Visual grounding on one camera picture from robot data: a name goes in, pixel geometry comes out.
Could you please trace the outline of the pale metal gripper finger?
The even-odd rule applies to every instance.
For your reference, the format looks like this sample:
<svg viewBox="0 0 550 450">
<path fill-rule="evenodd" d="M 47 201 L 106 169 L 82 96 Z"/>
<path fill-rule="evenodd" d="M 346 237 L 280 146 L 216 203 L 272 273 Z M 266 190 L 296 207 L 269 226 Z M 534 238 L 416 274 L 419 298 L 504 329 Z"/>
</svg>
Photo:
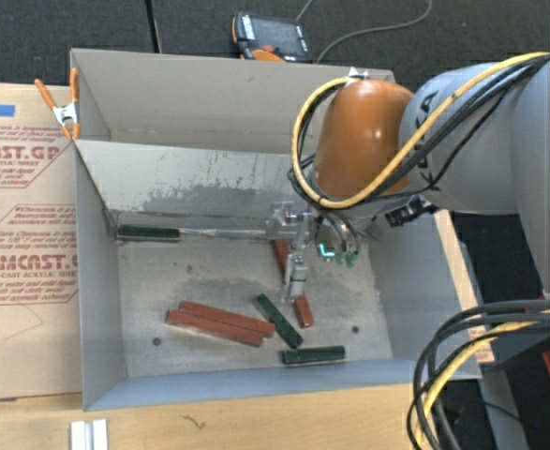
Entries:
<svg viewBox="0 0 550 450">
<path fill-rule="evenodd" d="M 294 253 L 290 253 L 285 261 L 283 284 L 279 293 L 279 300 L 282 303 L 287 302 L 293 296 L 295 257 Z"/>
<path fill-rule="evenodd" d="M 308 276 L 308 267 L 304 256 L 298 254 L 295 256 L 295 296 L 299 297 L 304 292 L 304 285 Z"/>
</svg>

